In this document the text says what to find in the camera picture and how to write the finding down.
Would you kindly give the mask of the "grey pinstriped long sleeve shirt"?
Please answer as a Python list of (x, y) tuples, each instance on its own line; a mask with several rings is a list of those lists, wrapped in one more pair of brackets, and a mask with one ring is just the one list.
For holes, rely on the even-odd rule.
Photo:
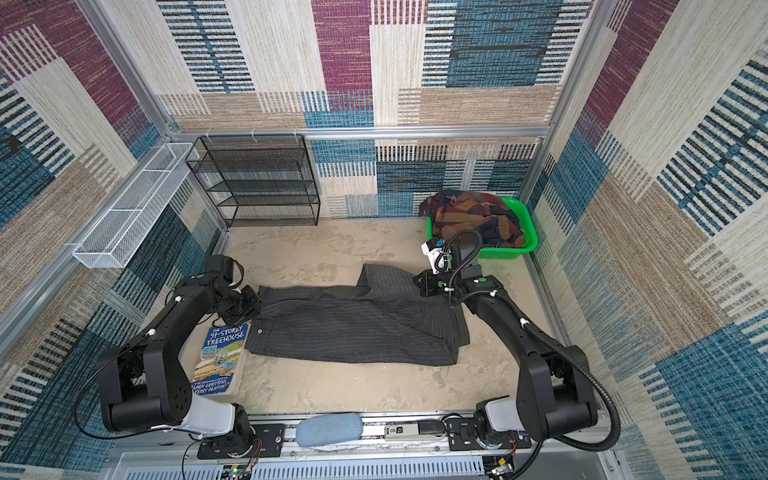
[(413, 278), (366, 264), (354, 285), (263, 287), (245, 348), (309, 361), (454, 365), (470, 342), (463, 311), (422, 296)]

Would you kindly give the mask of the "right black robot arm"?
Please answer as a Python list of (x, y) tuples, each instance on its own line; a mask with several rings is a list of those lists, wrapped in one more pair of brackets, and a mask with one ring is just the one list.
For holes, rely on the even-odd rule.
[(586, 355), (541, 330), (511, 299), (502, 282), (486, 276), (469, 246), (429, 240), (421, 245), (430, 267), (414, 277), (423, 296), (443, 296), (451, 307), (467, 307), (511, 352), (519, 368), (515, 397), (518, 418), (537, 442), (557, 440), (584, 451), (601, 442), (572, 438), (598, 422), (597, 396), (604, 389), (591, 374)]

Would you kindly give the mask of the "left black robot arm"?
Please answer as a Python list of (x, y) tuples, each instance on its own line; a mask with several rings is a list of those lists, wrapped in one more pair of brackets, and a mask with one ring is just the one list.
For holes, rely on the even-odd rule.
[(194, 393), (179, 356), (204, 317), (214, 315), (234, 327), (256, 313), (258, 297), (243, 280), (244, 268), (236, 260), (208, 257), (203, 272), (182, 279), (145, 328), (104, 351), (95, 380), (107, 431), (180, 429), (203, 438), (236, 431), (242, 409)]

